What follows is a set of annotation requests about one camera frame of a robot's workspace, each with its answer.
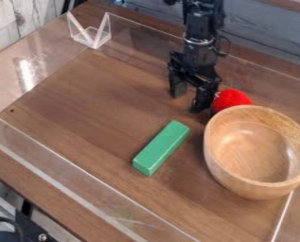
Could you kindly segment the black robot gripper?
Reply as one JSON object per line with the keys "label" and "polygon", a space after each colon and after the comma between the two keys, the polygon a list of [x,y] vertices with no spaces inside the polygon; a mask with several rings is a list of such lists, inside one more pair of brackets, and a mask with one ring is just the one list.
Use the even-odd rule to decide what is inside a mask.
{"label": "black robot gripper", "polygon": [[220,86],[216,65],[220,55],[220,36],[211,39],[182,37],[184,52],[172,51],[169,61],[170,96],[180,97],[188,91],[188,84],[196,87],[190,113],[209,109]]}

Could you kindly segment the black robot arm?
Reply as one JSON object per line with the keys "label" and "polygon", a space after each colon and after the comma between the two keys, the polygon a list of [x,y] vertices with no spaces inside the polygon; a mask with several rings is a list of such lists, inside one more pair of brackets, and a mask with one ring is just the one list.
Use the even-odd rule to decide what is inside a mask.
{"label": "black robot arm", "polygon": [[224,26],[223,0],[182,0],[185,31],[184,49],[170,52],[169,82],[170,96],[180,97],[188,91],[188,85],[196,88],[196,97],[190,106],[192,113],[200,113],[212,107],[219,91],[221,77],[216,71]]}

